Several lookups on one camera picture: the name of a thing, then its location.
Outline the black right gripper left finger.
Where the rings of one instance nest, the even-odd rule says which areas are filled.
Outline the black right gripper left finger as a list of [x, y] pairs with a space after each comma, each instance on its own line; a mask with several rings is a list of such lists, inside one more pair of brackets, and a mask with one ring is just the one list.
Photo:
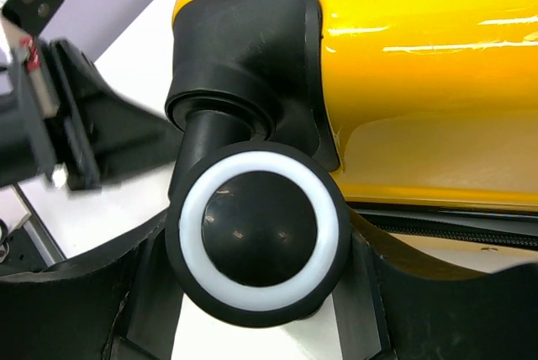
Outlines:
[[3, 359], [169, 359], [181, 289], [166, 212], [42, 272], [1, 272]]

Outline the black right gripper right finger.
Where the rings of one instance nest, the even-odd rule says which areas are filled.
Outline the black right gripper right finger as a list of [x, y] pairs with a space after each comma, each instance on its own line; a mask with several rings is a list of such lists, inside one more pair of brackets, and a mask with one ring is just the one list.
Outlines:
[[483, 273], [432, 257], [350, 210], [333, 292], [344, 359], [535, 359], [537, 265]]

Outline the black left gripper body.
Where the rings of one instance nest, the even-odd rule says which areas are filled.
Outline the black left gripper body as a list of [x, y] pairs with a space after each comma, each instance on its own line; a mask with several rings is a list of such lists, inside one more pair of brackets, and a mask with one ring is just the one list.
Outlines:
[[101, 186], [95, 145], [100, 134], [95, 103], [101, 76], [67, 39], [28, 37], [6, 70], [13, 89], [1, 97], [1, 184], [66, 169], [71, 190]]

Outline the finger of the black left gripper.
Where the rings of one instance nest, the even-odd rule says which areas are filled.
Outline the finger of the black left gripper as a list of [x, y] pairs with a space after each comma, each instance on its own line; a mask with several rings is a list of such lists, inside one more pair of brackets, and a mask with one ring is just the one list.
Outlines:
[[175, 161], [182, 132], [122, 99], [68, 40], [50, 42], [61, 107], [53, 121], [71, 190], [120, 183]]

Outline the yellow hard-shell suitcase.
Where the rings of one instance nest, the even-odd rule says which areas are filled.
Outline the yellow hard-shell suitcase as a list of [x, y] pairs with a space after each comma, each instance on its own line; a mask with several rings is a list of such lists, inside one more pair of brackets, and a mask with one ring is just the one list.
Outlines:
[[212, 316], [335, 286], [347, 210], [537, 211], [537, 0], [176, 0], [169, 257]]

